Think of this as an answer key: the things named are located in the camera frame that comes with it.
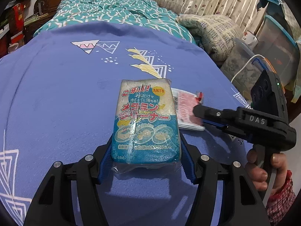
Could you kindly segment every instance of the pillow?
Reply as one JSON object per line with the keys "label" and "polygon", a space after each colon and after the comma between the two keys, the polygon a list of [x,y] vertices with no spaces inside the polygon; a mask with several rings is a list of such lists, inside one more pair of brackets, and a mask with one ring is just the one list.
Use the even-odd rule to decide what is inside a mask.
{"label": "pillow", "polygon": [[181,14],[177,21],[188,28],[193,36],[201,37],[205,52],[214,61],[226,60],[234,47],[232,39],[243,37],[243,31],[238,24],[223,15]]}

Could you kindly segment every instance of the teal quilt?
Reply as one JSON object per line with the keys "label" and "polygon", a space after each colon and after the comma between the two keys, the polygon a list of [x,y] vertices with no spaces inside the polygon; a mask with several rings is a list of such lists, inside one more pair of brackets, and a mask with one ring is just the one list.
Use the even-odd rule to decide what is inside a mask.
{"label": "teal quilt", "polygon": [[195,43],[189,31],[176,22],[177,15],[153,0],[62,0],[55,16],[41,31],[92,21],[127,23],[165,31]]}

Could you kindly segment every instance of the metal pin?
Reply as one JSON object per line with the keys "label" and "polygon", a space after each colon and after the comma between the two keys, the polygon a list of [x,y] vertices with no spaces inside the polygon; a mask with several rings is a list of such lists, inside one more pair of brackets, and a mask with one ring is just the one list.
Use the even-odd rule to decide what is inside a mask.
{"label": "metal pin", "polygon": [[53,163],[54,167],[59,167],[62,163],[60,161],[56,161],[55,163]]}
{"label": "metal pin", "polygon": [[202,155],[202,156],[201,156],[201,159],[202,159],[203,161],[208,161],[208,160],[209,160],[209,156],[208,156],[208,155]]}
{"label": "metal pin", "polygon": [[233,165],[234,165],[235,167],[240,167],[240,163],[239,163],[238,161],[233,162]]}
{"label": "metal pin", "polygon": [[86,161],[92,161],[93,160],[93,155],[86,155],[85,160]]}

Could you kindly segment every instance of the yellow circle label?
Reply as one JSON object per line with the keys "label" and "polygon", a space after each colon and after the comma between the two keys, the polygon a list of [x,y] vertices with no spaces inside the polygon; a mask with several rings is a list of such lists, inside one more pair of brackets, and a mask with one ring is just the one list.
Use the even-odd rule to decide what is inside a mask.
{"label": "yellow circle label", "polygon": [[153,87],[153,93],[157,96],[163,96],[165,94],[165,90],[162,87]]}

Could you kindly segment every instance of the melamine sponge package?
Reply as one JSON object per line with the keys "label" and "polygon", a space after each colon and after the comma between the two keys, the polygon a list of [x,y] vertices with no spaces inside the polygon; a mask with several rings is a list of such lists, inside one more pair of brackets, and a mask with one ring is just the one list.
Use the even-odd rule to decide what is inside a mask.
{"label": "melamine sponge package", "polygon": [[180,135],[168,80],[122,81],[111,154],[117,173],[177,164]]}

